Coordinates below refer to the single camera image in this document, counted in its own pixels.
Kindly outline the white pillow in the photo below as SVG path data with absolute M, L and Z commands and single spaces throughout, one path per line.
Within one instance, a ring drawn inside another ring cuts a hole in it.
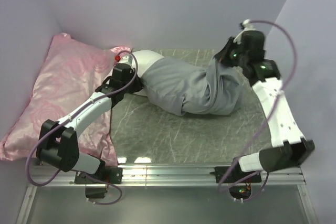
M 157 100 L 164 81 L 166 58 L 151 50 L 140 50 L 133 53 L 138 63 L 137 78 L 141 89 L 137 95 L 147 97 L 151 102 Z

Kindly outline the grey satin pillowcase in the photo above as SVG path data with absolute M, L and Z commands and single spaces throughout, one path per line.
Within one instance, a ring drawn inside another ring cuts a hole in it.
M 243 84 L 232 67 L 211 59 L 207 67 L 163 57 L 141 81 L 150 102 L 166 112 L 229 115 L 241 107 Z

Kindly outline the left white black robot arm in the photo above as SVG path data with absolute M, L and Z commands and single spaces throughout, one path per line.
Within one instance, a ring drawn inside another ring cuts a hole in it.
M 105 179 L 105 163 L 79 150 L 78 138 L 101 115 L 116 106 L 126 93 L 138 92 L 140 80 L 130 63 L 118 63 L 80 107 L 58 121 L 47 120 L 40 130 L 36 157 L 63 172 L 87 173 L 93 183 Z

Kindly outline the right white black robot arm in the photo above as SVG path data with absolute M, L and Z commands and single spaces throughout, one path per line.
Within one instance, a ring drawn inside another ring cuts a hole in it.
M 313 140 L 305 138 L 288 105 L 277 64 L 265 59 L 265 35 L 244 29 L 226 44 L 221 63 L 239 66 L 256 94 L 270 130 L 271 147 L 238 158 L 232 178 L 243 182 L 250 172 L 274 172 L 301 166 L 315 150 Z

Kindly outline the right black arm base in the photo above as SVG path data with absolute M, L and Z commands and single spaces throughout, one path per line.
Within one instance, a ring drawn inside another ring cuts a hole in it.
M 252 183 L 261 183 L 261 175 L 257 172 L 243 172 L 237 165 L 233 171 L 224 180 L 226 184 L 233 184 L 240 180 L 243 185 L 239 186 L 236 184 L 228 189 L 230 196 L 234 200 L 244 201 L 251 197 L 252 195 Z

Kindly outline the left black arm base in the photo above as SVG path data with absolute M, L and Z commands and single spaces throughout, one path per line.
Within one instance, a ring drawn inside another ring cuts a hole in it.
M 86 198 L 97 205 L 115 204 L 122 198 L 122 190 L 117 186 L 121 184 L 123 169 L 120 167 L 103 167 L 102 171 L 95 174 L 76 171 L 74 184 L 85 185 Z M 113 187 L 119 192 L 119 196 L 110 203 L 98 203 L 96 200 L 104 199 L 108 189 Z

